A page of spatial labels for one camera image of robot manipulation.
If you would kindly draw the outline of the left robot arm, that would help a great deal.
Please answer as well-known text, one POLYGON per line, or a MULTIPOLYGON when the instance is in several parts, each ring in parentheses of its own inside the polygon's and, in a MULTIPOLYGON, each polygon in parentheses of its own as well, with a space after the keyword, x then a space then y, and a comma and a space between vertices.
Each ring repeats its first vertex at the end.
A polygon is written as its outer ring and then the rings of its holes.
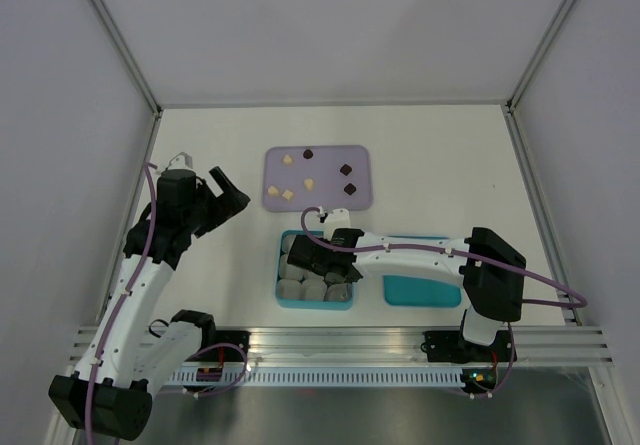
POLYGON ((155 396, 187 360, 223 359, 245 350, 220 340, 214 317, 178 311, 147 351, 142 339, 164 288, 193 239, 242 212, 249 197, 219 167, 209 172, 221 192, 187 167, 146 177, 150 201, 126 235, 124 258, 97 331, 74 370, 55 376, 48 395, 67 424, 85 434, 136 440, 147 425, 155 396))

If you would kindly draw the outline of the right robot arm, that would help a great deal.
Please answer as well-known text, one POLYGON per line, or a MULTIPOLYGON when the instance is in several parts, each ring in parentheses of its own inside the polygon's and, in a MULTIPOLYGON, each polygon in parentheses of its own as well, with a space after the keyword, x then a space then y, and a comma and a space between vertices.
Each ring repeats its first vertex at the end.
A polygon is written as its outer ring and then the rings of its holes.
POLYGON ((456 336, 459 353, 478 360, 502 327, 522 315, 526 258, 498 234, 475 227, 462 239, 420 239, 338 228, 329 239, 302 232, 287 252, 287 263, 328 284, 370 277, 406 277, 441 282, 465 292, 469 305, 456 336))

